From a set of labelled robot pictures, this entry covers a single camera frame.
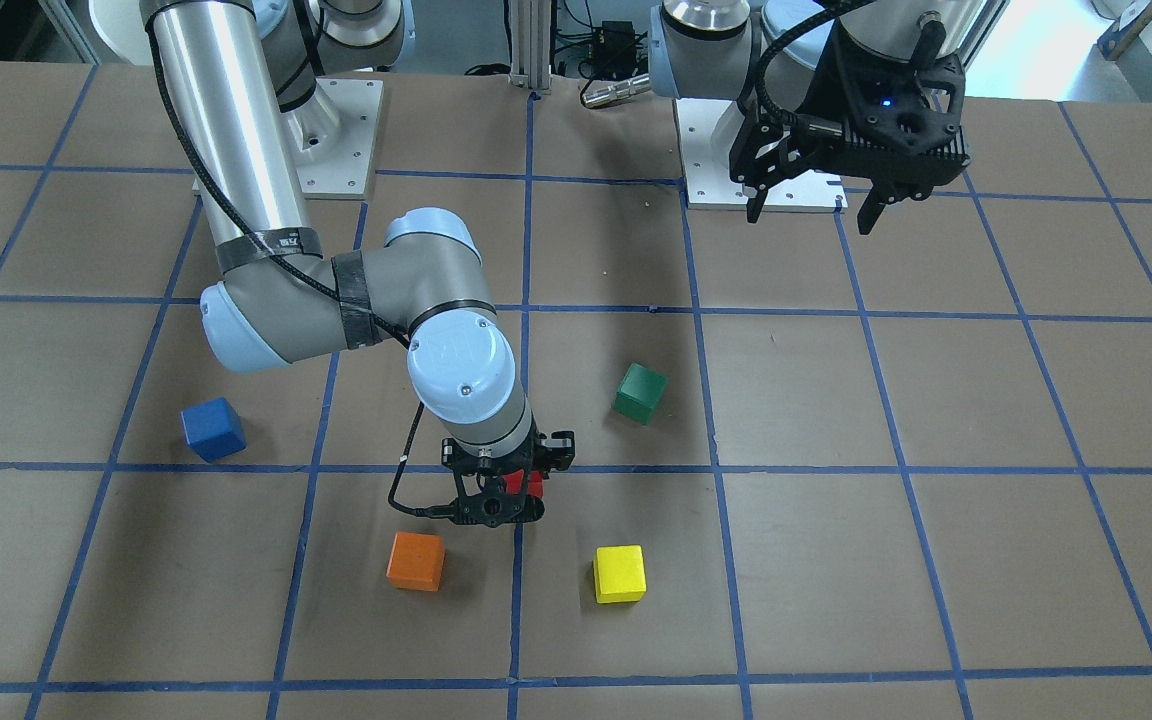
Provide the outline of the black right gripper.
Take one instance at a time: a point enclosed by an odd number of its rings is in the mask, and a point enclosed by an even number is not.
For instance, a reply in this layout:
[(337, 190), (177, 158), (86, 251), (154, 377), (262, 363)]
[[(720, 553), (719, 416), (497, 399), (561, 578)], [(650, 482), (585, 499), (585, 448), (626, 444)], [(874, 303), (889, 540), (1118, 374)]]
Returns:
[(541, 498), (526, 497), (526, 488), (522, 488), (520, 497), (507, 498), (503, 475), (539, 470), (548, 478), (552, 471), (570, 468), (575, 455), (573, 430), (545, 435), (531, 429), (524, 444), (503, 457), (472, 455), (452, 438), (444, 439), (442, 464), (453, 471), (456, 497), (439, 507), (439, 518), (457, 525), (492, 528), (540, 520), (545, 511)]

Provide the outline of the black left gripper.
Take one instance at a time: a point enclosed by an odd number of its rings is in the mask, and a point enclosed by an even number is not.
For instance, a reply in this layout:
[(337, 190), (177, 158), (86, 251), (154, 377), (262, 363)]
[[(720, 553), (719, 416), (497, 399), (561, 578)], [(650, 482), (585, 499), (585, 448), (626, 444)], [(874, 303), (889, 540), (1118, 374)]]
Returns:
[(796, 145), (776, 120), (740, 118), (730, 179), (745, 194), (746, 222), (758, 222), (776, 184), (804, 173), (795, 150), (812, 169), (872, 181), (856, 211), (861, 236), (884, 209), (957, 179), (972, 150), (961, 120), (965, 73), (956, 53), (940, 50), (946, 37), (945, 26), (918, 26), (909, 60), (893, 61), (832, 28), (796, 109)]

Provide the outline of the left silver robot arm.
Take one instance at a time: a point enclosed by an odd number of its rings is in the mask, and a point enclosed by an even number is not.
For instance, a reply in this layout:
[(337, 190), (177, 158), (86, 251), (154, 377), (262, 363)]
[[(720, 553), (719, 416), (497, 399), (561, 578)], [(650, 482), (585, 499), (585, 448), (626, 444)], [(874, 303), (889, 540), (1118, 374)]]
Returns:
[(814, 170), (865, 179), (861, 234), (972, 162), (961, 56), (980, 1), (664, 1), (649, 32), (655, 94), (732, 101), (723, 169), (758, 222), (771, 195)]

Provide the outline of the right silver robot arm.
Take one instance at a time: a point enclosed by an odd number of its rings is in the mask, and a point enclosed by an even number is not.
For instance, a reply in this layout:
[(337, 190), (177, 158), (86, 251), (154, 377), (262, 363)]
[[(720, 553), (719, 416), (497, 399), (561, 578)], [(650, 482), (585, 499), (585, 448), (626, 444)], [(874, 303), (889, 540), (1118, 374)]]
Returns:
[(207, 202), (217, 285), (200, 293), (212, 353), (262, 372), (396, 340), (420, 402), (442, 420), (456, 497), (416, 518), (499, 526), (540, 520), (540, 484), (570, 468), (573, 432), (544, 434), (498, 325), (482, 253), (445, 209), (389, 223), (379, 250), (329, 256), (301, 172), (343, 158), (326, 76), (392, 65), (402, 1), (142, 1), (157, 91)]

